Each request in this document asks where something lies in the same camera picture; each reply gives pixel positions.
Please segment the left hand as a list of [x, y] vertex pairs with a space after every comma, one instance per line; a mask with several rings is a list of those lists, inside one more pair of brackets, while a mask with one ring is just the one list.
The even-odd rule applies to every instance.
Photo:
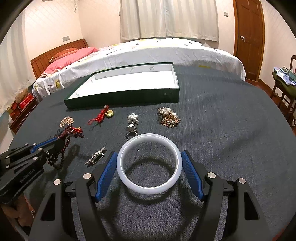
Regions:
[[24, 194], [21, 194], [14, 204], [1, 204], [1, 208], [6, 217], [17, 219], [20, 226], [32, 226], [34, 218]]

